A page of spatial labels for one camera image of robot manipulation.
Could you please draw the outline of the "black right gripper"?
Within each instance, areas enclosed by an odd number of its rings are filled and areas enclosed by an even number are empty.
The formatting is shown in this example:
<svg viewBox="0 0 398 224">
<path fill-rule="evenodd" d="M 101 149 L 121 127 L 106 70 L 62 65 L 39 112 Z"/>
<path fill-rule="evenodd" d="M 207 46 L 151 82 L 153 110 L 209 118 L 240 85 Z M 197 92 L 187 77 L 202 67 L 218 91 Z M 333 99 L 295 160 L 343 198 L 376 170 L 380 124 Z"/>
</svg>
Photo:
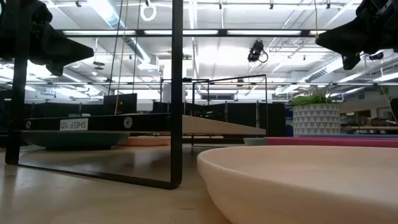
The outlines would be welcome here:
<svg viewBox="0 0 398 224">
<path fill-rule="evenodd" d="M 360 52 L 397 50 L 397 0 L 363 0 L 356 17 L 315 39 L 317 45 L 342 55 L 344 70 L 361 61 Z"/>
</svg>

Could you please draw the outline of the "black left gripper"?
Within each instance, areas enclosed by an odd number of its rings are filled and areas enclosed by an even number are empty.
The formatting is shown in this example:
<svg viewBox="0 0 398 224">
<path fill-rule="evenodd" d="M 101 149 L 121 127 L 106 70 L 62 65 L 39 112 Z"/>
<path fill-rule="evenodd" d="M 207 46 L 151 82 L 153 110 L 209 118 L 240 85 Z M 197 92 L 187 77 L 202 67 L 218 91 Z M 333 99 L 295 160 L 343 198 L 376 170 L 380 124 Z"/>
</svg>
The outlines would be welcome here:
<svg viewBox="0 0 398 224">
<path fill-rule="evenodd" d="M 1 58 L 4 60 L 16 55 L 18 16 L 14 3 L 1 0 Z M 52 75 L 61 77 L 64 66 L 94 56 L 91 47 L 68 39 L 62 31 L 49 25 L 52 14 L 42 1 L 20 1 L 19 7 L 22 15 L 29 15 L 29 58 L 32 63 L 46 65 Z"/>
</svg>

